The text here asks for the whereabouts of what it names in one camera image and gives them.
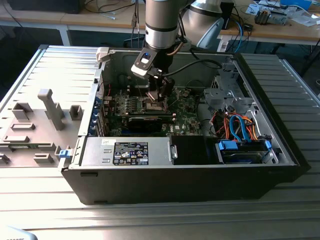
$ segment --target warning label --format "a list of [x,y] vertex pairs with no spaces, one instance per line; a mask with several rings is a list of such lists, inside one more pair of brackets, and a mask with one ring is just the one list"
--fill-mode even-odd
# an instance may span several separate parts
[[147,142],[116,142],[114,144],[113,164],[148,165],[149,152]]

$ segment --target workbench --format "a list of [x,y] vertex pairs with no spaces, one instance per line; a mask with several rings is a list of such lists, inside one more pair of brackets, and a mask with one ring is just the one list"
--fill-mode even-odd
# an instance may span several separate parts
[[[98,0],[99,5],[105,4],[105,0]],[[125,5],[129,5],[130,0],[121,1],[119,4],[106,7],[104,10],[112,10]],[[282,25],[258,25],[255,24],[254,16],[243,12],[246,7],[253,3],[251,0],[236,0],[235,5],[239,11],[240,16],[246,19],[245,22],[253,25],[253,31],[249,37],[249,41],[267,42],[267,43],[284,43],[284,44],[300,44],[300,45],[315,45],[320,38],[319,26],[314,25],[306,27],[302,24],[288,20],[285,26]],[[42,11],[16,11],[12,10],[9,4],[5,2],[6,8],[16,18],[16,20],[23,26],[28,28],[43,28],[59,30],[63,45],[71,46],[72,41],[70,31],[94,31],[94,32],[111,32],[111,33],[131,33],[131,20],[134,11],[134,6],[120,9],[116,11],[112,20],[101,14],[92,13],[85,9],[80,14],[66,14],[62,12],[42,12]],[[146,8],[144,4],[139,5],[140,16],[140,33],[145,33],[145,16]],[[92,2],[87,6],[89,9],[96,11],[96,3]],[[14,26],[19,25],[6,12],[3,5],[0,5],[0,25]],[[218,36],[220,40],[218,51],[224,52],[227,48],[228,42],[232,41],[238,34],[236,24],[230,23],[230,28],[222,30]]]

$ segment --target metal table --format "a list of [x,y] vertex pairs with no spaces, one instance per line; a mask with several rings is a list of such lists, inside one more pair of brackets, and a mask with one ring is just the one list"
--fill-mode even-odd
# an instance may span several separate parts
[[[80,53],[70,52],[80,51],[78,57],[87,60],[95,58],[90,52],[96,50],[48,49],[61,56],[77,56]],[[48,57],[46,51],[37,51],[0,109]],[[39,240],[320,238],[319,155],[315,150],[308,159],[309,172],[293,183],[276,186],[259,200],[211,202],[84,205],[56,167],[0,168],[0,221],[30,231]]]

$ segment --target wire bundle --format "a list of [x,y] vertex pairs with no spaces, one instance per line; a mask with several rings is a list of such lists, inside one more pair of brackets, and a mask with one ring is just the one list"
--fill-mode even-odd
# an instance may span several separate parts
[[[213,114],[209,123],[214,126],[218,123],[218,112]],[[234,132],[234,122],[239,123],[237,130]],[[241,142],[242,139],[239,137],[238,132],[242,132],[242,136],[246,141],[258,140],[255,130],[255,123],[247,116],[238,114],[236,112],[226,112],[223,121],[220,122],[220,127],[215,134],[221,139],[228,139],[237,142]]]

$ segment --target circuit board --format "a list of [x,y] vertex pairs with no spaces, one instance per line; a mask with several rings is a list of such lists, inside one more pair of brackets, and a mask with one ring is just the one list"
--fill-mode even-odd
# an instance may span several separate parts
[[[112,113],[107,115],[109,123],[108,135],[113,136],[197,136],[202,135],[201,126],[196,116],[195,96],[190,90],[175,88],[171,96],[163,101],[163,105],[155,105],[151,111],[147,109],[150,101],[146,96],[129,96],[119,91],[112,96]],[[149,133],[132,133],[127,126],[127,119],[132,116],[144,116],[164,119],[161,131]]]

